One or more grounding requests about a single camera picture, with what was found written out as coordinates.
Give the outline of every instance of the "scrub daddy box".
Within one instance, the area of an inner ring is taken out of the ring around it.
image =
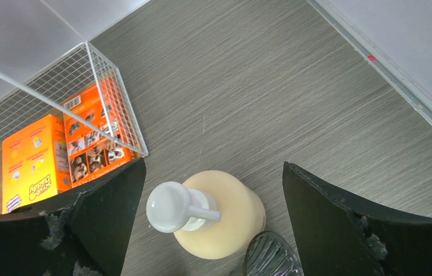
[[[104,78],[100,85],[104,93],[110,93],[106,97],[105,106],[113,136],[126,142],[127,130],[116,117],[125,113],[125,110],[122,110],[123,107],[116,101],[110,101],[116,98],[115,91],[119,84],[112,78]],[[109,133],[108,121],[95,84],[69,98],[63,106]],[[135,152],[112,142],[76,119],[64,114],[64,120],[73,187],[94,180],[137,158]]]
[[[2,142],[2,213],[70,188],[61,119],[47,115]]]

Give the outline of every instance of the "orange box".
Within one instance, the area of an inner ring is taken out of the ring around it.
[[[48,115],[2,142],[2,213],[71,188],[63,121]]]
[[[100,84],[103,91],[112,93],[106,97],[107,99],[117,96],[115,89],[118,88],[118,83],[115,80],[104,78]],[[114,112],[114,110],[122,112],[125,110],[121,110],[122,106],[109,100],[105,101],[105,105],[109,112],[114,135],[119,140],[126,142],[127,131],[119,118],[116,118],[116,113],[119,114],[119,112]],[[69,98],[64,102],[64,106],[97,128],[109,133],[107,119],[95,84]],[[64,114],[64,120],[73,187],[94,180],[137,158],[135,152],[117,145],[76,119]]]

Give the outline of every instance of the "floor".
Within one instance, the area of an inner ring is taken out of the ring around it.
[[[151,151],[123,275],[227,275],[242,254],[191,256],[150,228],[161,182],[223,170],[295,246],[284,161],[370,200],[432,217],[432,127],[298,1],[152,0],[93,41],[119,66]]]

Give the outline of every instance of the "soap dispenser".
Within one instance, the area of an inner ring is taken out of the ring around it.
[[[222,171],[160,184],[148,198],[146,215],[153,228],[173,233],[185,250],[203,259],[246,249],[266,221],[260,198]]]

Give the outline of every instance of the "metal rod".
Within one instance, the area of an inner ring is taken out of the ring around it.
[[[28,94],[30,94],[30,95],[38,98],[39,100],[41,100],[41,101],[43,101],[43,102],[45,102],[45,103],[53,106],[54,108],[58,109],[59,111],[65,113],[65,114],[69,115],[70,117],[76,119],[77,121],[83,123],[84,125],[86,125],[87,127],[91,128],[92,130],[97,131],[99,134],[101,134],[102,136],[106,137],[107,139],[112,140],[112,141],[116,142],[117,144],[122,145],[124,147],[127,147],[127,148],[129,148],[129,149],[131,149],[133,151],[139,152],[139,150],[137,150],[134,146],[129,145],[129,144],[127,144],[127,143],[125,143],[125,142],[123,142],[123,141],[121,141],[121,140],[113,137],[113,136],[109,136],[104,131],[100,130],[99,128],[97,128],[96,126],[94,126],[93,124],[91,124],[90,122],[87,122],[82,117],[78,116],[77,114],[73,113],[72,111],[64,108],[62,105],[59,105],[58,103],[56,103],[56,102],[50,100],[49,98],[43,96],[38,91],[36,91],[36,90],[34,90],[34,89],[26,86],[26,85],[23,85],[20,82],[17,82],[13,78],[11,78],[11,77],[9,77],[9,76],[1,73],[1,72],[0,72],[0,79],[3,80],[3,81],[5,81],[5,82],[7,82],[7,83],[9,83],[9,84],[11,84],[11,85],[13,85],[13,86],[15,86],[15,87],[18,87],[19,89],[23,90],[24,92],[26,92],[26,93],[28,93]]]
[[[59,62],[62,62],[62,60],[64,60],[64,57],[66,57],[68,55],[74,55],[74,54],[72,54],[72,52],[76,51],[77,48],[79,47],[79,45],[83,45],[83,43],[80,43],[77,46],[75,46],[74,48],[68,50],[68,52],[61,55],[58,59],[54,60],[49,65],[43,67],[40,71],[36,72],[36,74],[34,74],[32,77],[25,80],[24,83],[30,83],[31,81],[36,79],[38,76],[46,74],[46,72],[48,72],[48,70],[50,70],[50,68],[54,68]],[[15,92],[16,92],[16,89],[13,89],[12,91],[8,92],[7,94],[1,96],[0,97],[0,106],[4,104],[3,100],[7,99],[8,97],[11,97]]]
[[[94,46],[91,46],[91,47],[96,51],[97,55],[104,62],[106,62],[108,65],[110,65],[112,68],[114,68],[116,75],[117,75],[117,78],[118,78],[118,83],[121,85],[121,90],[122,90],[121,94],[123,96],[124,104],[125,104],[125,106],[127,106],[128,112],[131,115],[130,120],[133,121],[132,123],[135,125],[135,128],[136,128],[135,129],[136,138],[140,140],[139,142],[141,143],[141,147],[142,147],[141,150],[143,151],[142,153],[144,154],[144,156],[147,156],[149,154],[148,147],[146,146],[146,142],[144,141],[144,137],[141,134],[141,129],[139,127],[138,120],[137,120],[136,115],[135,115],[135,111],[133,110],[133,105],[131,104],[131,101],[129,100],[126,86],[124,85],[123,76],[121,76],[121,72],[119,71],[119,68],[117,68],[117,66],[115,66],[106,56],[104,56],[104,54],[102,52],[100,52]]]
[[[97,77],[97,72],[95,71],[94,60],[92,59],[92,54],[90,53],[89,43],[85,42],[85,47],[87,50],[87,55],[89,56],[90,67],[92,68],[92,73],[94,73],[95,85],[97,85],[97,93],[99,94],[99,98],[101,99],[102,108],[104,109],[104,115],[106,115],[106,121],[108,123],[109,132],[112,136],[114,136],[114,132],[112,131],[112,126],[109,119],[109,110],[106,107],[106,103],[104,101],[104,90],[101,87],[101,83],[99,82],[99,78]]]

